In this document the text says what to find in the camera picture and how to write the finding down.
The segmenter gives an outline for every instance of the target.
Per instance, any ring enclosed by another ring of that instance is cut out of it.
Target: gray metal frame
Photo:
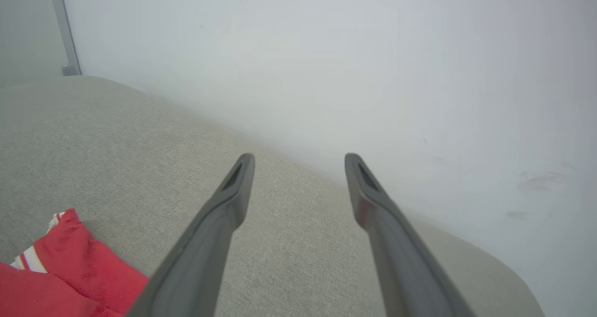
[[[66,51],[66,58],[69,63],[62,67],[62,74],[64,76],[75,76],[81,74],[81,67],[79,67],[79,60],[76,57],[75,44],[73,43],[72,35],[70,34],[70,26],[68,17],[66,17],[66,9],[64,9],[64,0],[52,0],[54,5],[54,12],[58,19],[58,27],[62,35],[62,42],[64,43],[64,51]]]

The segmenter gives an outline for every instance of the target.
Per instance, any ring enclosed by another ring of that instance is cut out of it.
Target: gray carpet
[[[96,238],[151,276],[244,152],[256,156],[255,179],[216,315],[383,315],[346,186],[175,104],[96,77],[0,90],[0,262],[45,234],[52,213],[74,207]],[[480,316],[543,316],[510,268],[413,224]]]

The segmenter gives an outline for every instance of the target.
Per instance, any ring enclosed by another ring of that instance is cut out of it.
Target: white wall
[[[65,0],[83,73],[342,183],[360,153],[550,317],[597,310],[596,1]]]
[[[52,0],[0,0],[0,88],[62,77],[65,64]]]

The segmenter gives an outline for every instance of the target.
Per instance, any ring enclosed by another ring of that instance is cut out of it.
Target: gray surface
[[[96,77],[0,90],[0,261],[44,234],[52,213],[75,207],[96,238],[151,275],[243,152],[256,156],[255,180],[216,315],[383,315],[346,186],[191,111]],[[510,268],[412,222],[480,316],[543,315]]]

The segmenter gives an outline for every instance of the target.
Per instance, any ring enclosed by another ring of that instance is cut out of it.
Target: red towel
[[[0,314],[124,315],[147,277],[94,239],[75,209],[55,216],[49,232],[19,255],[12,267],[0,264]]]

